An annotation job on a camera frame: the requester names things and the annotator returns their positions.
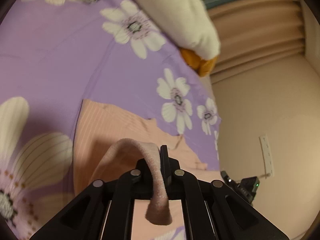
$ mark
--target curtain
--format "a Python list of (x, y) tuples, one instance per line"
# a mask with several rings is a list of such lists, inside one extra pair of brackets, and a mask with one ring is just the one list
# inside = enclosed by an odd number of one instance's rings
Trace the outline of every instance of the curtain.
[(304, 52), (299, 0), (237, 0), (211, 8), (208, 14), (221, 40), (212, 83)]

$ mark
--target silver bolt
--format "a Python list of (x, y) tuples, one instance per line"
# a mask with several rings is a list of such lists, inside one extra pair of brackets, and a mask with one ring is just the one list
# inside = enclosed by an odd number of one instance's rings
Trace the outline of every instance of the silver bolt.
[(97, 179), (93, 182), (94, 187), (101, 187), (103, 185), (103, 181), (100, 179)]
[(130, 174), (131, 174), (132, 176), (139, 176), (139, 175), (141, 174), (141, 171), (139, 171), (139, 170), (132, 170), (132, 171), (130, 172)]
[(221, 181), (221, 180), (218, 180), (218, 179), (214, 180), (214, 181), (212, 182), (212, 184), (213, 184), (215, 187), (222, 187), (222, 186), (223, 186), (222, 181)]
[(183, 176), (184, 171), (183, 170), (175, 170), (174, 174), (176, 174), (177, 176)]

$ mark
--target wall plate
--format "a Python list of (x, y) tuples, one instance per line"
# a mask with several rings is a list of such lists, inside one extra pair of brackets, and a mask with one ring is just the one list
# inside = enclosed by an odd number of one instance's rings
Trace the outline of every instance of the wall plate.
[(271, 149), (270, 149), (268, 137), (266, 135), (262, 135), (259, 137), (259, 140), (260, 140), (261, 149), (262, 149), (262, 156), (264, 161), (266, 178), (273, 177), (275, 175), (275, 171), (273, 168)]

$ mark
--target bed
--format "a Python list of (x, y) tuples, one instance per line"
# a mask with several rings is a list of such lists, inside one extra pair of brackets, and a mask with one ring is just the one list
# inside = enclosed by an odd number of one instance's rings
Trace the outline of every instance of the bed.
[(219, 170), (211, 86), (133, 0), (16, 0), (0, 37), (0, 211), (17, 238), (29, 239), (74, 196), (83, 99), (155, 118)]

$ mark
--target wall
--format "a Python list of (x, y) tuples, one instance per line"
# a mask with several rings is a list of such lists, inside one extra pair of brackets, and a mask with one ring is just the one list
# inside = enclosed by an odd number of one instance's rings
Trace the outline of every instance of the wall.
[[(309, 9), (304, 0), (301, 1), (303, 18), (305, 20), (306, 33), (306, 53), (305, 57), (313, 68), (320, 74), (320, 25), (315, 16)], [(310, 229), (305, 233), (303, 239), (312, 233), (312, 231), (320, 224), (320, 212), (315, 221), (312, 223)]]
[(290, 239), (320, 209), (320, 78), (296, 55), (220, 81), (220, 167), (233, 179), (264, 174), (267, 134), (275, 176), (261, 179), (253, 206)]

